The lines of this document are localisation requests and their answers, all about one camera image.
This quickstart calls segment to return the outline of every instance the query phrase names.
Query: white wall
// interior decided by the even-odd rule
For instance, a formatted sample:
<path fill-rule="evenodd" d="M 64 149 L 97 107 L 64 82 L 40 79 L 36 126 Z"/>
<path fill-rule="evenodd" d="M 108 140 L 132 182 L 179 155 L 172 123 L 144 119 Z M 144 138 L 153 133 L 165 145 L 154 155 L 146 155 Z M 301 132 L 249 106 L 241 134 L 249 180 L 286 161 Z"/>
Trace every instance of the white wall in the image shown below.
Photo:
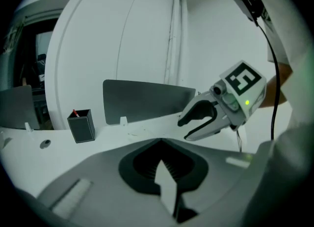
<path fill-rule="evenodd" d="M 94 125 L 105 125 L 105 79 L 163 83 L 166 68 L 173 0 L 73 1 L 47 54 L 46 97 L 55 129 L 69 128 L 73 109 L 91 109 Z"/>
<path fill-rule="evenodd" d="M 184 83 L 203 92 L 219 80 L 229 66 L 245 60 L 267 79 L 275 75 L 275 67 L 267 62 L 266 39 L 233 0 L 188 0 L 189 61 L 185 65 Z M 275 137 L 289 121 L 291 107 L 280 105 Z M 272 108 L 258 109 L 246 123 L 248 151 L 256 151 L 259 143 L 270 139 Z"/>

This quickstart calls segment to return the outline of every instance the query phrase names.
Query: white surface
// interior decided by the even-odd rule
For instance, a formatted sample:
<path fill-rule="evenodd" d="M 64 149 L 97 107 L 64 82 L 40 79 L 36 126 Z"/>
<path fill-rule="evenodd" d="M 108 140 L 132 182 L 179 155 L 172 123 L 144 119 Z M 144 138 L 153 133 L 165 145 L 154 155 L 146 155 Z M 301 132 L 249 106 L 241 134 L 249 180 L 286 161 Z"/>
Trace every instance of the white surface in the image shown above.
<path fill-rule="evenodd" d="M 181 46 L 180 46 L 180 61 L 178 69 L 177 84 L 182 87 L 187 86 L 188 61 L 189 61 L 189 46 L 188 46 L 188 10 L 187 0 L 181 1 L 182 9 L 182 24 L 181 24 Z"/>
<path fill-rule="evenodd" d="M 1 128 L 5 138 L 12 138 L 0 152 L 1 161 L 13 184 L 37 197 L 50 182 L 93 154 L 152 138 L 185 141 L 183 137 L 199 123 L 193 121 L 191 125 L 178 127 L 178 116 L 175 114 L 128 126 L 96 128 L 96 140 L 80 144 L 75 143 L 70 130 L 35 130 L 27 133 L 22 129 Z M 246 138 L 241 137 L 242 150 L 247 151 Z M 48 139 L 51 140 L 50 146 L 41 149 L 41 142 Z M 238 151 L 236 134 L 231 130 L 222 130 L 217 135 L 190 143 Z"/>
<path fill-rule="evenodd" d="M 176 81 L 177 81 L 178 60 L 179 60 L 177 55 L 178 55 L 178 51 L 180 50 L 177 48 L 177 46 L 180 46 L 179 31 L 181 30 L 180 7 L 181 7 L 180 0 L 173 0 L 172 19 L 171 19 L 171 26 L 170 26 L 170 38 L 169 38 L 169 47 L 168 47 L 168 56 L 167 56 L 167 61 L 166 61 L 164 84 L 176 85 Z"/>
<path fill-rule="evenodd" d="M 33 132 L 33 129 L 30 127 L 29 123 L 25 123 L 25 128 L 26 128 L 27 133 Z"/>
<path fill-rule="evenodd" d="M 245 169 L 250 166 L 250 162 L 239 160 L 231 156 L 226 158 L 226 163 L 229 163 L 229 164 L 241 167 L 241 168 L 245 168 Z"/>
<path fill-rule="evenodd" d="M 54 129 L 69 128 L 67 117 L 73 109 L 91 109 L 95 127 L 104 126 L 105 79 L 163 83 L 172 3 L 69 1 L 53 31 L 46 62 Z"/>
<path fill-rule="evenodd" d="M 128 119 L 126 116 L 120 117 L 120 126 L 127 126 L 128 125 Z"/>
<path fill-rule="evenodd" d="M 189 61 L 180 81 L 204 92 L 219 80 L 219 75 L 240 60 L 245 60 L 266 77 L 275 75 L 267 61 L 267 44 L 262 32 L 250 22 L 233 0 L 188 0 Z M 258 109 L 246 123 L 250 150 L 270 140 L 273 108 Z M 286 130 L 291 114 L 288 103 L 277 111 L 275 137 Z"/>

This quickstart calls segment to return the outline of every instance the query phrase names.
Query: gray panel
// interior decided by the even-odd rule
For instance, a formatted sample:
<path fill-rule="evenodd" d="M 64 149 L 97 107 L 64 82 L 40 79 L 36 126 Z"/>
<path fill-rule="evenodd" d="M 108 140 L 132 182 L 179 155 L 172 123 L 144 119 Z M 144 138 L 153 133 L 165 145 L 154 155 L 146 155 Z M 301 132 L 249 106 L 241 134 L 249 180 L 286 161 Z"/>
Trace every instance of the gray panel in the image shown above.
<path fill-rule="evenodd" d="M 240 179 L 227 194 L 199 216 L 183 223 L 183 227 L 211 226 L 240 227 L 250 200 L 264 175 L 271 142 L 262 143 Z"/>
<path fill-rule="evenodd" d="M 119 124 L 182 112 L 194 98 L 195 89 L 139 81 L 105 80 L 103 83 L 106 123 Z"/>
<path fill-rule="evenodd" d="M 195 191 L 183 194 L 186 206 L 202 215 L 210 206 L 224 198 L 245 172 L 243 168 L 227 164 L 226 158 L 232 156 L 245 160 L 247 154 L 171 141 L 202 156 L 209 164 L 208 175 L 201 186 Z M 90 180 L 93 187 L 74 212 L 70 219 L 72 223 L 83 227 L 176 225 L 159 196 L 134 191 L 122 180 L 118 172 L 119 162 L 126 154 L 150 142 L 151 140 L 134 143 L 87 158 L 52 182 L 38 200 L 51 207 L 78 179 L 84 178 Z"/>
<path fill-rule="evenodd" d="M 39 129 L 31 86 L 21 86 L 0 92 L 0 126 L 25 129 L 25 123 Z"/>
<path fill-rule="evenodd" d="M 0 55 L 0 91 L 7 90 L 10 88 L 9 81 L 9 53 Z"/>
<path fill-rule="evenodd" d="M 17 189 L 17 192 L 21 196 L 21 199 L 27 203 L 28 207 L 49 227 L 79 227 L 52 213 L 47 207 L 42 205 L 42 203 L 40 203 L 28 192 L 20 189 Z"/>

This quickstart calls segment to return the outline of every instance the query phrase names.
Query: white table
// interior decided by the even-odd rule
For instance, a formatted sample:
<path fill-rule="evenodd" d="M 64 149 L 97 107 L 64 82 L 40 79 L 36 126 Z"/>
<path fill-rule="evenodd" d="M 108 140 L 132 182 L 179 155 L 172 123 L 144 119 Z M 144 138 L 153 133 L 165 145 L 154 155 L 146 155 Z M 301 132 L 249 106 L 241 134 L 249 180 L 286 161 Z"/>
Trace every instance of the white table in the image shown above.
<path fill-rule="evenodd" d="M 13 184 L 37 197 L 54 179 L 79 164 L 89 156 L 152 138 L 173 138 L 181 141 L 201 121 L 178 127 L 179 114 L 130 123 L 126 126 L 104 126 L 96 128 L 96 140 L 75 143 L 70 130 L 35 130 L 28 133 L 23 129 L 1 128 L 5 138 L 12 140 L 0 151 L 2 164 Z M 249 152 L 244 127 L 240 129 L 243 141 L 242 150 Z M 39 145 L 51 140 L 46 149 Z M 214 149 L 238 151 L 236 133 L 231 129 L 219 134 L 189 142 Z"/>

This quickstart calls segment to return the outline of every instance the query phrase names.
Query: black cable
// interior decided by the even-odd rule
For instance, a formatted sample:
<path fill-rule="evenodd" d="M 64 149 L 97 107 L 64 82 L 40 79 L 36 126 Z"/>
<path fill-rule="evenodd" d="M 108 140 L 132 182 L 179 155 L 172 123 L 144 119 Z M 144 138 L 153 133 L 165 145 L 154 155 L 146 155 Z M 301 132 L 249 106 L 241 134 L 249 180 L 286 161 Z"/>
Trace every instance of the black cable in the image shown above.
<path fill-rule="evenodd" d="M 280 76 L 279 76 L 279 67 L 278 67 L 278 62 L 277 62 L 277 58 L 275 55 L 275 52 L 269 42 L 269 39 L 267 38 L 264 30 L 260 27 L 260 25 L 258 25 L 259 28 L 262 30 L 268 44 L 271 50 L 271 54 L 273 55 L 273 59 L 274 59 L 274 63 L 275 63 L 275 69 L 276 69 L 276 95 L 275 95 L 275 104 L 274 104 L 274 110 L 273 110 L 273 116 L 271 119 L 271 129 L 270 129 L 270 138 L 272 140 L 274 140 L 274 127 L 275 127 L 275 119 L 276 119 L 276 113 L 277 113 L 277 108 L 278 108 L 278 104 L 279 104 L 279 97 L 280 97 Z"/>
<path fill-rule="evenodd" d="M 239 151 L 242 152 L 242 140 L 239 134 L 239 131 L 236 131 L 236 139 L 237 139 L 237 144 L 239 146 Z"/>

